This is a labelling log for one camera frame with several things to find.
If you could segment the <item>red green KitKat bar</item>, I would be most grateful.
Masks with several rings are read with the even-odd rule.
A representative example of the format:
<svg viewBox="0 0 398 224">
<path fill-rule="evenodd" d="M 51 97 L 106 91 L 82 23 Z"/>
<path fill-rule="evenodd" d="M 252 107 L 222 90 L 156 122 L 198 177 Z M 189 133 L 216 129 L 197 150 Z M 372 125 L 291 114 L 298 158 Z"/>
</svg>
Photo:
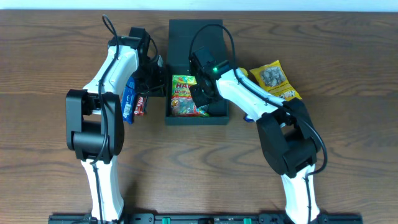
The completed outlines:
<svg viewBox="0 0 398 224">
<path fill-rule="evenodd" d="M 146 114 L 148 96 L 140 96 L 137 100 L 136 107 L 134 110 L 134 115 L 142 116 Z"/>
</svg>

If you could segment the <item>blue Oreo cookie pack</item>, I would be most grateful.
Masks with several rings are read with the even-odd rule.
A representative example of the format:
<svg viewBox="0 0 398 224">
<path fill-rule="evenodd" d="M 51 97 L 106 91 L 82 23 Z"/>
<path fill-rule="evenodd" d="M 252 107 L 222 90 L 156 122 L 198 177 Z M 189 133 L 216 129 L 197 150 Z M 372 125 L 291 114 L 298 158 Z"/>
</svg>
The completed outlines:
<svg viewBox="0 0 398 224">
<path fill-rule="evenodd" d="M 132 124 L 134 122 L 135 99 L 135 79 L 133 77 L 129 77 L 121 100 L 123 121 L 127 122 L 128 124 Z"/>
</svg>

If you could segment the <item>yellow M&M's candy tube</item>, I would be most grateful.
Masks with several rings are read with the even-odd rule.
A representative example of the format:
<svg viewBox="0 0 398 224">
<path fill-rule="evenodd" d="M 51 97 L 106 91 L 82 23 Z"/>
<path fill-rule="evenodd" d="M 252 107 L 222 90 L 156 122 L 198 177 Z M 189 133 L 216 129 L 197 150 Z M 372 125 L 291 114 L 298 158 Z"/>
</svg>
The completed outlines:
<svg viewBox="0 0 398 224">
<path fill-rule="evenodd" d="M 245 68 L 239 67 L 239 70 L 243 73 L 245 77 L 248 77 L 248 72 Z"/>
</svg>

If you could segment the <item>dark green gift box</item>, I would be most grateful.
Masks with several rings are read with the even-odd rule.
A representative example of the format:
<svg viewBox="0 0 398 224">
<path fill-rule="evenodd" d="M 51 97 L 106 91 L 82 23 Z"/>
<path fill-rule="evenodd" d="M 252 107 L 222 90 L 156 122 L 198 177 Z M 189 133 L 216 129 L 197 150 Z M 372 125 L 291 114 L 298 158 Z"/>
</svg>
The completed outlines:
<svg viewBox="0 0 398 224">
<path fill-rule="evenodd" d="M 188 75 L 188 51 L 191 42 L 193 50 L 206 47 L 210 50 L 217 62 L 228 58 L 223 29 L 214 26 L 222 24 L 221 19 L 171 19 L 169 20 L 169 45 L 167 50 L 166 68 L 168 70 L 165 123 L 169 126 L 183 125 L 226 125 L 229 121 L 229 104 L 221 100 L 208 105 L 209 117 L 179 117 L 172 115 L 172 76 Z M 207 24 L 213 24 L 200 30 Z"/>
</svg>

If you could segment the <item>Haribo gummy worms bag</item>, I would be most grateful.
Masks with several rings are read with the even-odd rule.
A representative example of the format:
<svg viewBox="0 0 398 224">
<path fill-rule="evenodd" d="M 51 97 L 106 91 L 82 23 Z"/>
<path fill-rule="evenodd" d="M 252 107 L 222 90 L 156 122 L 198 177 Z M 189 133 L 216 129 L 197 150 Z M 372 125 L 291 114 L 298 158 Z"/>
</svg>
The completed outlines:
<svg viewBox="0 0 398 224">
<path fill-rule="evenodd" d="M 197 107 L 193 102 L 190 87 L 196 85 L 195 77 L 172 75 L 172 95 L 170 100 L 172 116 L 209 117 L 207 106 Z"/>
</svg>

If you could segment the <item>yellow Hacks candy bag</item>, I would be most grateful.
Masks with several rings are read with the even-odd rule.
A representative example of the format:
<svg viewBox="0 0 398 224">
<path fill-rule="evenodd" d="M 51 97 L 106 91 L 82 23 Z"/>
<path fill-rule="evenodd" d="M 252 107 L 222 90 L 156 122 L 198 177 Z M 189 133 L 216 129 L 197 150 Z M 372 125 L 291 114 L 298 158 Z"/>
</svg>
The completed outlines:
<svg viewBox="0 0 398 224">
<path fill-rule="evenodd" d="M 302 99 L 298 91 L 290 84 L 278 60 L 251 69 L 259 86 L 268 93 L 290 101 L 294 98 Z"/>
</svg>

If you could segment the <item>purple Dairy Milk bar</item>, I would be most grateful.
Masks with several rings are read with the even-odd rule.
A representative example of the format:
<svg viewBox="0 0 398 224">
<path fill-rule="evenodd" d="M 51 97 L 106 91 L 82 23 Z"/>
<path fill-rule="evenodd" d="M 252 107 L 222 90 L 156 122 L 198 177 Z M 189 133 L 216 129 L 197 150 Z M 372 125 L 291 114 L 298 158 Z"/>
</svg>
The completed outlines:
<svg viewBox="0 0 398 224">
<path fill-rule="evenodd" d="M 254 120 L 253 120 L 248 114 L 245 114 L 244 120 L 245 120 L 246 122 L 248 122 L 248 123 L 254 122 Z"/>
</svg>

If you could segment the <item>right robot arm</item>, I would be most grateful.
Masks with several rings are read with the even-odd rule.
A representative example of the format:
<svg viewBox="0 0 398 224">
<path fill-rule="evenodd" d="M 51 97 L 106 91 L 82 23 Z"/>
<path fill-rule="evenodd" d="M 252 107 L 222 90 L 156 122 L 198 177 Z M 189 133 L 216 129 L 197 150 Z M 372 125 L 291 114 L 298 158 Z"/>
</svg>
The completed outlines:
<svg viewBox="0 0 398 224">
<path fill-rule="evenodd" d="M 305 105 L 286 101 L 252 82 L 230 61 L 217 62 L 207 48 L 189 51 L 190 87 L 197 107 L 228 100 L 257 125 L 262 153 L 281 176 L 286 196 L 285 212 L 294 223 L 311 223 L 320 213 L 315 202 L 312 175 L 322 146 Z"/>
</svg>

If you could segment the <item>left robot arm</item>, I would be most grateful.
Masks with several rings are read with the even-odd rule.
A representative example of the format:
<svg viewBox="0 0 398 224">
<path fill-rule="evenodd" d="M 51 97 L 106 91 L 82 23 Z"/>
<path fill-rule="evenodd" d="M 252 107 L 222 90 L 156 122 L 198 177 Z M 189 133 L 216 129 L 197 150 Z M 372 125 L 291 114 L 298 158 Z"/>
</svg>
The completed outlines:
<svg viewBox="0 0 398 224">
<path fill-rule="evenodd" d="M 66 95 L 66 140 L 84 167 L 93 208 L 88 223 L 124 223 L 124 200 L 118 180 L 118 156 L 124 144 L 123 113 L 138 97 L 166 94 L 166 69 L 159 54 L 149 57 L 154 40 L 140 27 L 114 35 L 95 77 Z"/>
</svg>

